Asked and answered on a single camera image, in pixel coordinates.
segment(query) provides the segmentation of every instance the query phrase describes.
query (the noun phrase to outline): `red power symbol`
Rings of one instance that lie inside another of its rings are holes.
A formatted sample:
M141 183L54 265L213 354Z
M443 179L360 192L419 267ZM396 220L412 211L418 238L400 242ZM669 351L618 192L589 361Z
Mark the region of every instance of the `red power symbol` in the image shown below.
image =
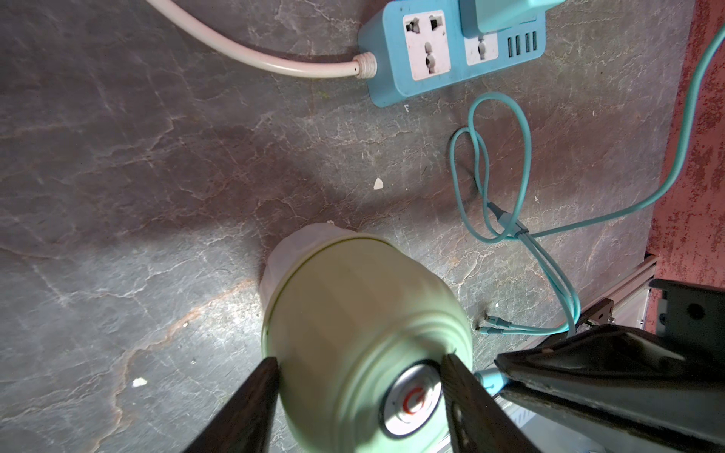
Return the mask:
M420 405L420 406L416 410L410 410L410 407L408 406L408 402L415 395L418 395L418 398L415 400L415 406L418 406L418 405ZM414 415L417 411L419 411L423 408L423 403L425 402L425 400L426 400L426 391L423 390L423 387L415 387L413 390L408 392L408 395L405 396L405 399L403 400L403 410L405 411L405 413L407 413L409 415Z

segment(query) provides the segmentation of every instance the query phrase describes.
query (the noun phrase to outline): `green container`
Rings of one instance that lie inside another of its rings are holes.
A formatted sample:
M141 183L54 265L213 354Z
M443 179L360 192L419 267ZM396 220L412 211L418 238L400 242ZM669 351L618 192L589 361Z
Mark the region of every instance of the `green container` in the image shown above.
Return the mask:
M262 327L291 432L309 452L432 450L448 432L438 364L455 353L471 367L468 318L440 278L385 240L322 225L305 228L334 234L274 281Z

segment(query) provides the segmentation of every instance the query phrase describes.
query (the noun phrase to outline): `blue power strip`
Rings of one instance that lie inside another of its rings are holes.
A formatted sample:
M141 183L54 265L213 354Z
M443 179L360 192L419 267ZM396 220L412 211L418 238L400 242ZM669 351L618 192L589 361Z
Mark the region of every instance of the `blue power strip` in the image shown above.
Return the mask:
M445 18L450 70L414 80L404 17L438 11L442 11ZM466 56L458 0L391 1L357 35L360 53L372 52L378 63L375 77L368 79L368 91L373 103L378 107L387 107L411 96L542 56L546 45L545 13L539 13L528 22L485 35L483 38L489 48L493 35L497 42L497 57L471 64L470 56Z

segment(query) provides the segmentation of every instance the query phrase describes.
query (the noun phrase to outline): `white power cable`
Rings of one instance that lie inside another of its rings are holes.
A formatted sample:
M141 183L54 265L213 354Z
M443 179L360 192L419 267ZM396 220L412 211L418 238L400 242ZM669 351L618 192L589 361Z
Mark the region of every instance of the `white power cable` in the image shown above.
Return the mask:
M304 78L372 78L377 71L375 57L366 52L345 63L304 63L263 54L221 36L184 11L172 0L146 0L179 28L202 43L246 65L261 70Z

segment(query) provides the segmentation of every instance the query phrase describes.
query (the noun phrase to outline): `blue cable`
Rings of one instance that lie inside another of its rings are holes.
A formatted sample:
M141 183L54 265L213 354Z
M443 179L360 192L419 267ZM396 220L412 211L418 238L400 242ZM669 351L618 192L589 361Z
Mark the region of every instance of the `blue cable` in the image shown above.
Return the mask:
M456 203L458 205L458 211L460 212L463 224L473 237L485 244L496 244L501 241L521 241L522 244L531 252L534 259L539 263L539 266L541 266L547 281L554 291L554 295L556 295L558 301L561 303L564 314L566 315L566 322L553 328L539 328L513 324L509 321L502 320L501 318L490 316L486 318L486 321L495 327L479 327L478 331L480 333L486 335L532 336L548 336L567 331L568 336L573 336L576 333L576 321L581 315L581 301L579 300L579 295L576 293L576 290L566 277L566 274L563 272L559 264L551 257L551 255L548 254L546 250L544 250L543 247L541 247L541 245L536 241L536 238L541 238L550 234L562 233L563 231L573 230L574 228L583 228L596 223L607 222L608 220L623 217L624 215L639 211L640 209L644 209L657 201L675 184L679 173L682 171L682 167L684 166L685 158L687 157L687 148L689 146L690 133L692 132L692 124L695 121L695 107L697 106L697 95L700 92L700 85L705 77L705 71L708 69L708 65L712 61L723 40L725 40L725 25L717 32L712 42L710 42L710 45L705 50L702 59L697 64L697 68L692 75L692 81L690 82L689 89L687 91L682 127L675 153L675 160L667 178L665 179L665 182L662 183L662 185L647 198L631 205L630 207L620 209L619 211L615 211L610 214L600 215L599 217L594 217L589 220L551 228L539 233L529 233L529 229L518 220L521 208L523 207L523 200L526 197L526 188L529 184L529 176L531 173L531 129L529 128L529 122L526 120L523 110L520 106L518 106L518 104L516 104L516 101L502 93L486 93L483 96L478 97L473 102L471 108L468 110L468 127L461 128L453 134L449 147L451 174L453 177L453 191L455 192ZM481 102L488 100L501 101L511 108L523 134L523 174L521 176L521 185L519 186L518 196L516 197L516 203L514 204L512 212L506 212L500 209L496 206L496 204L489 200L489 154L481 134L478 133L473 125L473 114L476 112L476 108L478 108ZM473 225L471 225L471 222L465 213L463 200L461 199L460 188L458 187L458 174L455 168L455 145L458 138L464 133L471 136L471 142L473 143L473 161L475 165L473 176L476 181L476 189L481 195L484 206L484 222L486 224L486 228L494 236L492 238L487 238L481 235L478 231L476 231ZM481 173L479 169L481 154L484 156L483 183L481 183ZM489 209L495 215L499 224L503 227L503 231L501 233L498 233L494 229L493 225L491 225L489 216L486 214L486 209Z

